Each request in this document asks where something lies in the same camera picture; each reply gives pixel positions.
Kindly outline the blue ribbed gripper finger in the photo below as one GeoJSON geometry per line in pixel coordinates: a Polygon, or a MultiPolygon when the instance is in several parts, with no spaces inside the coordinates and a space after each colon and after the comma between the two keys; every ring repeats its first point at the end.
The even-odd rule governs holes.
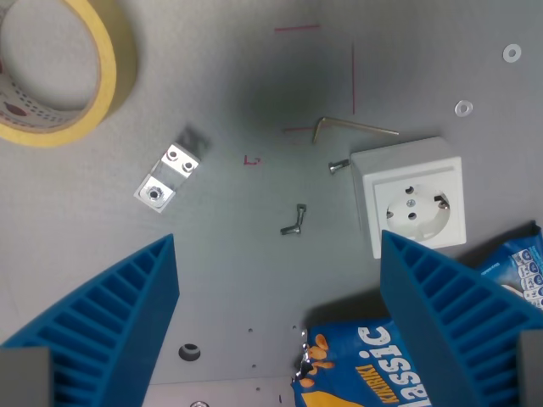
{"type": "Polygon", "coordinates": [[[390,231],[380,292],[434,406],[519,406],[517,343],[542,313],[478,272],[390,231]]]}
{"type": "Polygon", "coordinates": [[[179,298],[166,235],[43,311],[2,348],[47,348],[56,406],[140,406],[179,298]]]}

